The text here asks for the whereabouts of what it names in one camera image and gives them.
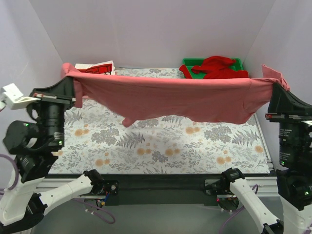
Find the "folded red printed shirt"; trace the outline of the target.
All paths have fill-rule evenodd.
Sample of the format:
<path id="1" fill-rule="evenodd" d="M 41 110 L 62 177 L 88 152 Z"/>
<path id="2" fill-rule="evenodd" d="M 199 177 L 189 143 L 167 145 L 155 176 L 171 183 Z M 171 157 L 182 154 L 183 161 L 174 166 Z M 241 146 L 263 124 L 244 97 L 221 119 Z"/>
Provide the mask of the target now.
<path id="1" fill-rule="evenodd" d="M 112 75 L 115 69 L 112 63 L 101 64 L 96 66 L 91 66 L 86 69 L 81 69 L 81 72 L 84 73 L 91 73 L 91 74 L 105 74 L 105 75 Z"/>

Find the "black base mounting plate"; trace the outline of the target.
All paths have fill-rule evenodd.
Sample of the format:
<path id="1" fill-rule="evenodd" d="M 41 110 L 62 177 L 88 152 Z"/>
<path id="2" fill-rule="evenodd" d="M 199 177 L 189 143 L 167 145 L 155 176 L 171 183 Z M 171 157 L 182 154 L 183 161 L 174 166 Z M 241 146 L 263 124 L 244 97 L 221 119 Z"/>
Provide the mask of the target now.
<path id="1" fill-rule="evenodd" d="M 203 204 L 236 210 L 238 199 L 211 184 L 219 174 L 106 175 L 106 206 Z"/>

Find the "pink t shirt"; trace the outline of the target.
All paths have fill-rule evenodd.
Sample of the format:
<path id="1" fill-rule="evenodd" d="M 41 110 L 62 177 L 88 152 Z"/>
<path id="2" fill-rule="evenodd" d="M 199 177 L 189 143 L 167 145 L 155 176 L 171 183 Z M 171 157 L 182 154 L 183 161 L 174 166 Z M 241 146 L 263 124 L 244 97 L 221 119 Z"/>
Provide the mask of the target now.
<path id="1" fill-rule="evenodd" d="M 290 89 L 280 72 L 267 66 L 262 72 L 262 78 L 146 78 L 82 73 L 65 63 L 61 77 L 73 78 L 76 107 L 88 97 L 122 116 L 129 127 L 138 120 L 169 115 L 243 124 L 270 101 L 274 84 Z"/>

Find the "folded white shirt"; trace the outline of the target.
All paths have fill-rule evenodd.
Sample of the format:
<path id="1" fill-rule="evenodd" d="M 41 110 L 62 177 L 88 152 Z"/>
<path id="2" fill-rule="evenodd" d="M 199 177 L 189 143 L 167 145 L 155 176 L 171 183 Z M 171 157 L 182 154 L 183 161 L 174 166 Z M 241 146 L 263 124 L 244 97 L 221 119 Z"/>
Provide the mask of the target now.
<path id="1" fill-rule="evenodd" d="M 112 63 L 113 66 L 114 66 L 114 62 L 112 60 L 110 61 L 106 61 L 106 62 L 102 62 L 102 63 L 97 63 L 97 64 L 83 64 L 83 63 L 76 63 L 75 64 L 75 68 L 77 70 L 79 70 L 81 72 L 81 69 L 86 69 L 86 68 L 89 68 L 91 66 L 96 66 L 96 65 L 101 65 L 101 64 L 107 64 L 107 63 Z"/>

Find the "floral patterned table mat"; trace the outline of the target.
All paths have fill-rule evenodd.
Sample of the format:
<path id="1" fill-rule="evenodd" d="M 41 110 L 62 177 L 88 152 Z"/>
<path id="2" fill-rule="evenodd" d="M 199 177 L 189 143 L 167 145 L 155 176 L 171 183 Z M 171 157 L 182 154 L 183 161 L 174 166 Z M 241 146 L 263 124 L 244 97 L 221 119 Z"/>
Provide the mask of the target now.
<path id="1" fill-rule="evenodd" d="M 254 117 L 243 124 L 195 122 L 169 115 L 138 120 L 123 117 L 88 97 L 65 112 L 65 144 L 50 173 L 219 174 L 238 168 L 267 174 L 269 156 Z"/>

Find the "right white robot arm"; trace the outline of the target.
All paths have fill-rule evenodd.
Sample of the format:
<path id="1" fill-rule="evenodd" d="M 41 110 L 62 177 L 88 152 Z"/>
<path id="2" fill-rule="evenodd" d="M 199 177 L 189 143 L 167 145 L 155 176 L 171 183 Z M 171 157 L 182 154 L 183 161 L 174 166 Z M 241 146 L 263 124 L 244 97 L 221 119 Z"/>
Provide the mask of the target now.
<path id="1" fill-rule="evenodd" d="M 262 203 L 238 169 L 221 174 L 223 192 L 233 194 L 251 215 L 261 234 L 310 234 L 312 232 L 312 106 L 281 85 L 273 93 L 265 115 L 279 123 L 277 188 L 283 207 L 278 219 Z"/>

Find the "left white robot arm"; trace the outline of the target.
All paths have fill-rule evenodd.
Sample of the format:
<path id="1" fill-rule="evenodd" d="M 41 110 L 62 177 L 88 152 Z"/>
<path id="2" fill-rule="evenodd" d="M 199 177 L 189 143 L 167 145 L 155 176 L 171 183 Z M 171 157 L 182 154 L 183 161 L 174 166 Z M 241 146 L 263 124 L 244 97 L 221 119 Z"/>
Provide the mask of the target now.
<path id="1" fill-rule="evenodd" d="M 37 113 L 31 122 L 16 120 L 7 128 L 3 143 L 15 156 L 13 185 L 0 201 L 0 231 L 13 234 L 34 227 L 55 207 L 80 195 L 103 192 L 104 180 L 97 170 L 58 188 L 36 193 L 57 160 L 54 152 L 65 144 L 64 114 L 76 102 L 74 80 L 65 77 L 47 88 L 36 88 L 25 97 L 14 84 L 4 87 L 2 97 L 12 110 Z"/>

